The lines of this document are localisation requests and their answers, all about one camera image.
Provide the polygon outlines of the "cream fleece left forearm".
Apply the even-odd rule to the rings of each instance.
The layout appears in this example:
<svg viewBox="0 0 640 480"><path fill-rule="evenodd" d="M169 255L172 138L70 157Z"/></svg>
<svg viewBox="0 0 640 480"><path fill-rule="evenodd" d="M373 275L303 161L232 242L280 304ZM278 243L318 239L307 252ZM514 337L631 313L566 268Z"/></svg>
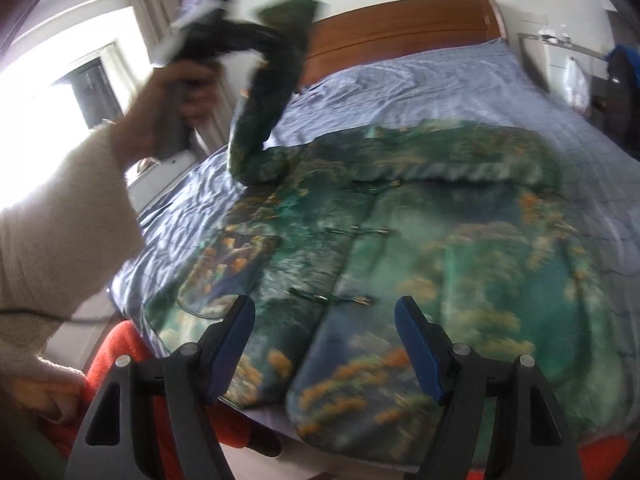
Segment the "cream fleece left forearm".
<svg viewBox="0 0 640 480"><path fill-rule="evenodd" d="M77 411L85 375L41 356L48 339L143 247L110 125L1 213L1 388L52 422Z"/></svg>

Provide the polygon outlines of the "person left hand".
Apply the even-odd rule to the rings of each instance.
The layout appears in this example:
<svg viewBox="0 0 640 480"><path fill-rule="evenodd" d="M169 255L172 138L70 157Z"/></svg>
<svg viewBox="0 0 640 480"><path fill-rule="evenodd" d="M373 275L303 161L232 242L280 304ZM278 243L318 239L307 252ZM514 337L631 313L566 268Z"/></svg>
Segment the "person left hand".
<svg viewBox="0 0 640 480"><path fill-rule="evenodd" d="M110 133L121 170L141 159L157 157L166 142L171 118L199 129L212 118L218 101L221 66L182 60L153 70L128 112Z"/></svg>

